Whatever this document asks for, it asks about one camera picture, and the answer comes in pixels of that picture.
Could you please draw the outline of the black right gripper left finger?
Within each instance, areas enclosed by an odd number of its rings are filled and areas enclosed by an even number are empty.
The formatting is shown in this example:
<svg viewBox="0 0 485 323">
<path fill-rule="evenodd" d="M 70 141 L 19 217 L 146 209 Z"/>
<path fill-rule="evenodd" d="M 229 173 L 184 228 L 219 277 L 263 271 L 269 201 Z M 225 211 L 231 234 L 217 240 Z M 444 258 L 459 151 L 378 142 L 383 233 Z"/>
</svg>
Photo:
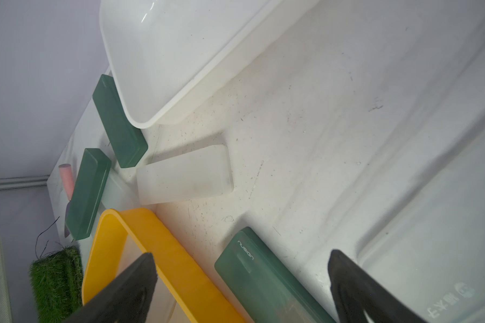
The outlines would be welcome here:
<svg viewBox="0 0 485 323">
<path fill-rule="evenodd" d="M 66 322 L 145 322 L 158 273 L 152 253 L 142 254 Z"/>
</svg>

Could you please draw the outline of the yellow plastic tray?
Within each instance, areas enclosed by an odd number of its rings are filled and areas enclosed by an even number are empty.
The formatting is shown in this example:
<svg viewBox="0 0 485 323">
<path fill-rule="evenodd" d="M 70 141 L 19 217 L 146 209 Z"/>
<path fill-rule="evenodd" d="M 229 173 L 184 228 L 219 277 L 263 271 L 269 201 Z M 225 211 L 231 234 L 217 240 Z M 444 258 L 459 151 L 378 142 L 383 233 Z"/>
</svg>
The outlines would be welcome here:
<svg viewBox="0 0 485 323">
<path fill-rule="evenodd" d="M 83 304 L 117 276 L 128 238 L 142 252 L 152 253 L 158 278 L 191 322 L 243 322 L 163 222 L 145 208 L 108 209 L 101 214 L 84 274 Z"/>
</svg>

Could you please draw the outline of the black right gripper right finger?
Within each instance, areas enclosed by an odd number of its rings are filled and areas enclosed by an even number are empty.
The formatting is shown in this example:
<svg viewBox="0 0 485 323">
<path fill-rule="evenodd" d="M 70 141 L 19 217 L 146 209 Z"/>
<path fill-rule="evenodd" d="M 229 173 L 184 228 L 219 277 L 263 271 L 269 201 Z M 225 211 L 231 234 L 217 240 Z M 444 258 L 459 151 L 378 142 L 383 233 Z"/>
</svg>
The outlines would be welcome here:
<svg viewBox="0 0 485 323">
<path fill-rule="evenodd" d="M 331 294 L 340 322 L 423 322 L 341 250 L 327 265 Z"/>
</svg>

